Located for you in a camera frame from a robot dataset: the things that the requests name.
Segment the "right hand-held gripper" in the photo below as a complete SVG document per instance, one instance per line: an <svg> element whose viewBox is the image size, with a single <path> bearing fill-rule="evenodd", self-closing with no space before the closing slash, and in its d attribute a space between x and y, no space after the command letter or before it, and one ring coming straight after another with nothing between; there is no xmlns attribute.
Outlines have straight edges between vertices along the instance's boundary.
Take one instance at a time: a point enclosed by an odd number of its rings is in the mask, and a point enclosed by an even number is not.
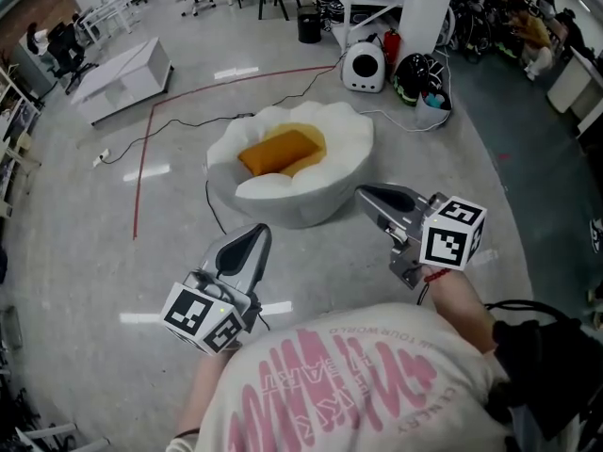
<svg viewBox="0 0 603 452"><path fill-rule="evenodd" d="M411 289L422 266L463 270L480 246L486 209L462 198L436 193L427 199L404 186L363 184L356 202L392 237L390 270Z"/></svg>

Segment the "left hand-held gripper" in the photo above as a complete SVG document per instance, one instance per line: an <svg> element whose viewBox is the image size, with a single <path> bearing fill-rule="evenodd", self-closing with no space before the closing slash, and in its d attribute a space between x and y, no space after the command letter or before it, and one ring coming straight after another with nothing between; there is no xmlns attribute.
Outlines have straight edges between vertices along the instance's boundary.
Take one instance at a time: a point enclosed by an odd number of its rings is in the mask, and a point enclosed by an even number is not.
<svg viewBox="0 0 603 452"><path fill-rule="evenodd" d="M162 324L207 355L233 345L242 332L253 329L262 311L253 289L263 278L271 243L264 223L237 228L214 241L202 269L172 286L160 313Z"/></svg>

